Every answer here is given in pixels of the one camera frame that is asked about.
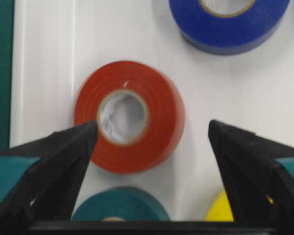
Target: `red tape roll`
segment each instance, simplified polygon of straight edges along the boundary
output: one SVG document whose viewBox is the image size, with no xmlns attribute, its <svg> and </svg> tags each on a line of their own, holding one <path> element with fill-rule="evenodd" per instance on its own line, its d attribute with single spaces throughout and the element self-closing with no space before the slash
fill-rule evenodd
<svg viewBox="0 0 294 235">
<path fill-rule="evenodd" d="M 109 138 L 113 128 L 101 122 L 107 100 L 119 94 L 134 96 L 144 107 L 143 132 L 126 143 Z M 114 173 L 143 171 L 164 161 L 177 146 L 185 121 L 174 84 L 156 70 L 131 61 L 114 62 L 94 72 L 79 94 L 74 116 L 75 125 L 97 121 L 99 135 L 92 160 Z"/>
</svg>

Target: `green tape roll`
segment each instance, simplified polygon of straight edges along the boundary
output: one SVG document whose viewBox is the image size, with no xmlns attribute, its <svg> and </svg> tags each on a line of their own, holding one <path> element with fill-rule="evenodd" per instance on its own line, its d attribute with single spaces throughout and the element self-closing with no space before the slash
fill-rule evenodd
<svg viewBox="0 0 294 235">
<path fill-rule="evenodd" d="M 163 206 L 148 193 L 129 187 L 113 188 L 88 198 L 72 220 L 170 220 Z"/>
<path fill-rule="evenodd" d="M 0 203 L 39 158 L 0 156 Z"/>
</svg>

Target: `green background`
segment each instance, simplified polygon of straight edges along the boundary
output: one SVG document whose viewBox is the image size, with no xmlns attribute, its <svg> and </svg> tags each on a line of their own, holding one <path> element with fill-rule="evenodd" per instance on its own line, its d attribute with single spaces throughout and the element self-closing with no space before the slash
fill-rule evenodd
<svg viewBox="0 0 294 235">
<path fill-rule="evenodd" d="M 9 147 L 14 0 L 0 0 L 0 149 Z"/>
</svg>

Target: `white tray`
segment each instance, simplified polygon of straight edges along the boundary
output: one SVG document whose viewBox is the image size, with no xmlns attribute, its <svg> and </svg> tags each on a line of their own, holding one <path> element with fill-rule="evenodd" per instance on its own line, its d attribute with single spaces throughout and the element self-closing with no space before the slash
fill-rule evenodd
<svg viewBox="0 0 294 235">
<path fill-rule="evenodd" d="M 76 207 L 113 186 L 154 195 L 172 220 L 201 220 L 222 189 L 208 123 L 217 118 L 294 146 L 294 0 L 275 34 L 236 56 L 185 42 L 167 0 L 16 0 L 11 146 L 73 125 L 81 85 L 134 60 L 167 75 L 185 104 L 175 153 L 152 170 L 114 175 L 90 164 Z"/>
</svg>

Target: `hole in tape roll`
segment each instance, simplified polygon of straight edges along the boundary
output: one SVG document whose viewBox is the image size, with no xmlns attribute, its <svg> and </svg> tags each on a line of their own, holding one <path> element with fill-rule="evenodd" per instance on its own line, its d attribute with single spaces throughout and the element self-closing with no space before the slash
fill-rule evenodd
<svg viewBox="0 0 294 235">
<path fill-rule="evenodd" d="M 199 0 L 210 14 L 219 17 L 233 17 L 247 11 L 255 0 Z"/>
<path fill-rule="evenodd" d="M 147 106 L 141 96 L 128 90 L 115 90 L 101 102 L 98 126 L 109 141 L 117 144 L 134 142 L 147 125 Z"/>
</svg>

